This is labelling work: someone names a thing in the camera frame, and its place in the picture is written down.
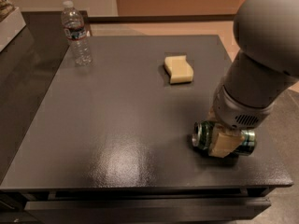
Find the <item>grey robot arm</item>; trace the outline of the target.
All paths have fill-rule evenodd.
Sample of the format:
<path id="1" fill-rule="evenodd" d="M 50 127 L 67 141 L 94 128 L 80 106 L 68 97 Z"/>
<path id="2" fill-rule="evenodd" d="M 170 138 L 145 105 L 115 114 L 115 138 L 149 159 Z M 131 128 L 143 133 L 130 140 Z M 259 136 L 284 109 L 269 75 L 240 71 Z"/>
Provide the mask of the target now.
<path id="1" fill-rule="evenodd" d="M 239 46 L 215 90 L 207 118 L 216 122 L 208 154 L 224 158 L 258 127 L 299 79 L 299 0 L 246 0 L 235 14 Z"/>

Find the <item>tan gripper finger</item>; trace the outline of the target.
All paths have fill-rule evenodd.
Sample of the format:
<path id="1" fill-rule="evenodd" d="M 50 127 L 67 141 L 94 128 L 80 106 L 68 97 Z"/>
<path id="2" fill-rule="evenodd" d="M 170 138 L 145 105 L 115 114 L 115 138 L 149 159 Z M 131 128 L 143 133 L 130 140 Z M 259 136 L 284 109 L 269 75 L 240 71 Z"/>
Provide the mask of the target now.
<path id="1" fill-rule="evenodd" d="M 217 118 L 216 118 L 216 115 L 215 115 L 215 112 L 214 112 L 213 108 L 209 109 L 206 119 L 208 121 L 213 121 L 213 122 L 217 122 L 218 121 Z"/>

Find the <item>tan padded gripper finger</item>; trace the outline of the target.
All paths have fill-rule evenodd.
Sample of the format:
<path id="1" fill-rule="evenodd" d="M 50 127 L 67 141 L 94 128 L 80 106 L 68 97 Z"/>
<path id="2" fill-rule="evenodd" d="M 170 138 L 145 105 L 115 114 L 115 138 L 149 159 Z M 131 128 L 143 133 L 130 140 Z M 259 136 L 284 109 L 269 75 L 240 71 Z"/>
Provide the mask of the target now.
<path id="1" fill-rule="evenodd" d="M 245 140 L 240 130 L 226 128 L 216 123 L 212 130 L 208 155 L 224 158 L 231 154 Z"/>

